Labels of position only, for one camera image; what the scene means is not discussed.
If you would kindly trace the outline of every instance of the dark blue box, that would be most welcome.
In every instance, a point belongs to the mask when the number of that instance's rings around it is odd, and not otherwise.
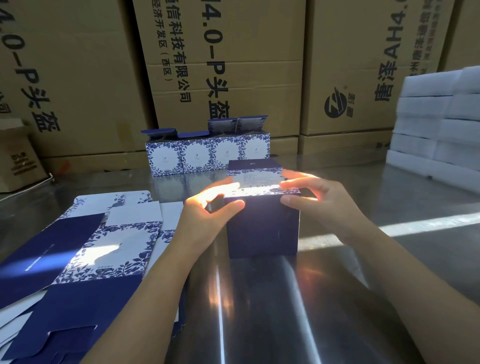
[[[296,255],[300,212],[280,202],[282,167],[273,159],[231,160],[227,175],[240,189],[224,196],[225,203],[241,199],[245,208],[227,223],[230,258],[258,255]]]

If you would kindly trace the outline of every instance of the fingernail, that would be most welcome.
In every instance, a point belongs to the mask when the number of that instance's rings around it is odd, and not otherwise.
[[[288,195],[288,194],[285,194],[280,198],[280,201],[285,203],[285,204],[288,204],[290,202],[290,200],[291,200],[291,196]]]

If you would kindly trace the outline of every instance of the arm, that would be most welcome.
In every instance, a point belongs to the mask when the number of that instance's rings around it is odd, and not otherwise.
[[[201,253],[228,220],[245,207],[237,200],[210,214],[208,202],[238,188],[231,177],[185,201],[175,236],[115,321],[82,360],[97,363],[162,363],[185,280]]]
[[[372,266],[384,292],[427,363],[478,363],[480,307],[433,274],[358,209],[339,182],[284,170],[281,183],[316,198],[284,195],[282,203],[315,217]]]

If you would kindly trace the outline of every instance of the white cable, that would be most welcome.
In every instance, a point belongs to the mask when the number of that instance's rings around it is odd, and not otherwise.
[[[42,182],[39,182],[37,184],[34,184],[33,186],[30,186],[24,190],[21,190],[21,191],[18,191],[18,192],[15,192],[14,194],[11,194],[11,195],[8,195],[7,197],[4,197],[0,200],[0,202],[2,201],[5,201],[7,198],[10,198],[10,197],[13,197],[13,196],[17,196],[18,194],[22,194],[24,192],[27,192],[27,191],[30,191],[32,189],[34,189],[35,187],[38,187],[40,186],[41,184],[44,184],[45,182],[48,182],[48,181],[51,181],[53,180],[53,175],[51,173],[49,173],[50,177],[48,177],[46,180],[43,180]]]

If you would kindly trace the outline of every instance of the black logo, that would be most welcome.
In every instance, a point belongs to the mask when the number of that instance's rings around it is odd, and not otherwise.
[[[325,114],[335,119],[341,116],[347,109],[347,98],[336,87],[335,92],[325,100]]]

